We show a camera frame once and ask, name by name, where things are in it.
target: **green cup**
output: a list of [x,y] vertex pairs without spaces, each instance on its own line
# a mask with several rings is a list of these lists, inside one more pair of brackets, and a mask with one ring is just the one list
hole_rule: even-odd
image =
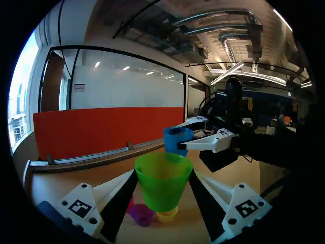
[[174,209],[192,169],[192,162],[178,154],[152,152],[140,156],[135,170],[146,205],[156,212]]

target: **wooden table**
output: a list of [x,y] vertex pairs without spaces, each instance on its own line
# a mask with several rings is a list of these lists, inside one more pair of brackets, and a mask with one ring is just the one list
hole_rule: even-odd
[[[155,151],[163,152],[164,150],[164,148],[160,148]],[[199,150],[190,150],[187,157],[192,161],[194,168],[202,174],[232,187],[245,182],[256,192],[260,192],[258,161],[253,160],[252,163],[249,163],[243,157],[239,157],[236,162],[211,173],[199,159]],[[95,187],[133,169],[136,158],[87,170],[34,174],[32,199],[35,204],[43,200],[54,204],[82,182],[87,182]],[[144,203],[139,184],[134,191],[134,203]],[[155,217],[149,227],[137,226],[131,216],[125,214],[117,234],[117,243],[210,243],[206,226],[189,184],[187,184],[178,206],[179,212],[173,222],[160,223]]]

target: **person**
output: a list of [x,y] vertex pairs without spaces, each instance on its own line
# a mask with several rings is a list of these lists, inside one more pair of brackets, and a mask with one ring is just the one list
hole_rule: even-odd
[[281,112],[279,115],[279,118],[277,119],[277,128],[276,128],[276,135],[277,136],[283,136],[286,132],[286,122],[284,120],[286,116],[286,110],[284,107],[281,108]]

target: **purple cup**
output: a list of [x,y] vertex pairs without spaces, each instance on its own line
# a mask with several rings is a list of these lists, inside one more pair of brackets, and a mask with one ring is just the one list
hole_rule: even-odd
[[154,211],[145,204],[135,204],[130,208],[130,215],[137,225],[145,227],[150,225]]

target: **ductwork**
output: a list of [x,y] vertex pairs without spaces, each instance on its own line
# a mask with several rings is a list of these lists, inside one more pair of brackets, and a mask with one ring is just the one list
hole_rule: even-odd
[[225,49],[225,52],[227,56],[229,57],[230,62],[232,62],[232,65],[236,64],[236,59],[234,57],[234,53],[231,50],[231,47],[227,43],[228,41],[232,40],[250,40],[249,34],[220,34],[220,42],[223,45],[223,48]]
[[211,26],[204,26],[202,28],[198,28],[195,30],[191,30],[188,32],[185,32],[185,36],[192,36],[204,32],[209,31],[231,31],[231,30],[257,30],[262,31],[263,26],[258,24],[218,24],[218,25],[211,25]]
[[252,41],[252,57],[253,61],[256,62],[252,65],[252,72],[257,72],[257,62],[259,61],[260,57],[262,56],[262,48],[261,48],[261,32],[263,31],[263,26],[261,24],[256,24],[257,22],[260,23],[259,19],[247,9],[215,9],[207,12],[202,12],[198,14],[194,14],[188,17],[185,17],[181,20],[178,20],[173,23],[174,26],[181,26],[189,22],[193,22],[196,20],[202,20],[208,17],[217,17],[221,15],[227,14],[237,14],[237,15],[245,15],[248,16],[249,24],[218,24],[218,25],[211,25],[211,26],[203,26],[201,28],[191,30],[185,32],[185,36],[192,36],[200,33],[210,32],[210,31],[231,31],[231,30],[248,30],[250,35],[242,34],[242,35],[233,35],[232,37],[224,36],[224,39],[221,40],[221,43],[229,57],[229,60],[235,64],[236,60],[234,58],[233,51],[231,50],[230,46],[227,44],[228,40],[231,39],[239,39],[244,38],[249,39]]
[[214,9],[207,12],[197,13],[188,17],[185,17],[184,19],[178,20],[173,23],[174,26],[181,26],[183,24],[193,22],[196,20],[205,19],[207,17],[217,17],[220,15],[225,14],[237,14],[237,15],[246,15],[250,18],[251,23],[256,23],[258,18],[248,11],[247,9]]

